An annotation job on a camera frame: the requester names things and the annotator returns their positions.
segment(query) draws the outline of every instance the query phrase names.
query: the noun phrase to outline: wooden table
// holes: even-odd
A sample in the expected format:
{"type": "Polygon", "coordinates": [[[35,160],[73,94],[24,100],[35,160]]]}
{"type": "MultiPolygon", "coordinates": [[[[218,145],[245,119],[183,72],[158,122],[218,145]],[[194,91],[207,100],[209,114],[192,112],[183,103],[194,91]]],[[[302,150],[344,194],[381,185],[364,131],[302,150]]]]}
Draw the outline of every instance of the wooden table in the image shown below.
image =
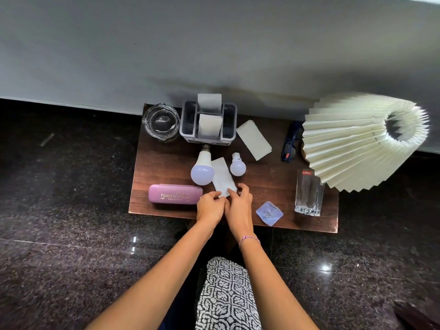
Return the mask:
{"type": "MultiPolygon", "coordinates": [[[[308,167],[308,163],[300,153],[289,163],[281,161],[281,149],[290,121],[239,115],[237,127],[249,119],[255,122],[272,146],[270,154],[256,161],[237,134],[230,146],[211,146],[211,155],[212,160],[223,156],[229,166],[232,153],[240,153],[246,164],[246,173],[241,177],[234,176],[234,181],[247,184],[253,194],[253,223],[267,226],[255,210],[265,202],[271,201],[284,213],[274,227],[337,233],[339,192],[334,188],[326,186],[321,216],[307,216],[294,212],[297,172],[308,167]]],[[[182,137],[173,143],[161,143],[150,137],[141,125],[129,212],[195,219],[195,205],[153,204],[148,200],[148,188],[151,184],[159,183],[194,185],[190,172],[200,150],[201,145],[187,143],[182,137]]],[[[205,193],[214,191],[214,186],[210,183],[203,187],[203,190],[205,193]]]]}

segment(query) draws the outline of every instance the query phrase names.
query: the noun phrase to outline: led bulb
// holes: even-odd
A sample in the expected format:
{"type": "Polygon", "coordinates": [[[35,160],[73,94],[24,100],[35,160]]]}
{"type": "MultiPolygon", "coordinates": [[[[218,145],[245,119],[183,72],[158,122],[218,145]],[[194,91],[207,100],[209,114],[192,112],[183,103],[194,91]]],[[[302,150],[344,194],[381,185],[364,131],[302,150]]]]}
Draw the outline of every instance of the led bulb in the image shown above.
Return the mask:
{"type": "Polygon", "coordinates": [[[191,169],[191,179],[198,185],[207,185],[214,178],[214,169],[211,167],[211,152],[209,145],[203,145],[197,162],[191,169]]]}
{"type": "Polygon", "coordinates": [[[246,165],[240,158],[239,153],[232,154],[231,174],[234,176],[242,176],[246,172],[246,165]]]}

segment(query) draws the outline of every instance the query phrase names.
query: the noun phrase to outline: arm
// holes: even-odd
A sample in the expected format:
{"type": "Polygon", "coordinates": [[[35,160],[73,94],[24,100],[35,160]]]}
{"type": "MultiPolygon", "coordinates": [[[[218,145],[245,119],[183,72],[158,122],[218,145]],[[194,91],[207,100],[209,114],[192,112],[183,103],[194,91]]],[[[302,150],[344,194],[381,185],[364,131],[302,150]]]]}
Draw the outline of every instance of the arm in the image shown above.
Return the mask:
{"type": "MultiPolygon", "coordinates": [[[[256,236],[252,224],[252,194],[245,184],[239,184],[239,187],[242,188],[241,195],[229,189],[232,204],[225,203],[226,219],[237,242],[245,235],[256,236]]],[[[240,249],[263,329],[317,330],[258,241],[246,238],[240,249]]]]}
{"type": "Polygon", "coordinates": [[[199,200],[197,223],[149,272],[94,320],[88,330],[157,330],[223,215],[226,198],[214,199],[220,194],[213,191],[199,200]]]}

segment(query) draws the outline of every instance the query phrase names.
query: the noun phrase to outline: human hand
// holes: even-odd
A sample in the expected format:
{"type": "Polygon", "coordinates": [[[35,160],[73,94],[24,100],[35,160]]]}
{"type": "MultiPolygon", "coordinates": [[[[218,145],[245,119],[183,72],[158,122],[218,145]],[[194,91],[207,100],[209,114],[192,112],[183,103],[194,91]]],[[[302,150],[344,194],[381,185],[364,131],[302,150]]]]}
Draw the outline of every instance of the human hand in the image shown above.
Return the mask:
{"type": "Polygon", "coordinates": [[[220,197],[221,191],[212,191],[204,194],[197,203],[197,222],[212,224],[212,230],[220,222],[223,216],[226,197],[220,197]]]}
{"type": "Polygon", "coordinates": [[[242,189],[240,195],[231,189],[228,192],[231,194],[231,203],[226,199],[224,203],[224,214],[228,221],[229,229],[234,235],[237,242],[240,242],[243,236],[251,235],[253,233],[252,224],[252,194],[249,193],[249,188],[246,184],[239,183],[239,187],[242,189]]]}

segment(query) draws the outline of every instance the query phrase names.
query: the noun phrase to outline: cream paper lampshade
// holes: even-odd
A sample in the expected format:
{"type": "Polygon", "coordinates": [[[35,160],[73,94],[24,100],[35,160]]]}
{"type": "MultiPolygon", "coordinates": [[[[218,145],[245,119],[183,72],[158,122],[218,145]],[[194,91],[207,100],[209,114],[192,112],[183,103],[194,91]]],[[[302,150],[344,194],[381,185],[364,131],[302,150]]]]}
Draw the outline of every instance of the cream paper lampshade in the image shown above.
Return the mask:
{"type": "Polygon", "coordinates": [[[378,185],[428,136],[423,109],[414,102],[375,94],[326,96],[305,120],[305,158],[322,183],[339,191],[378,185]]]}

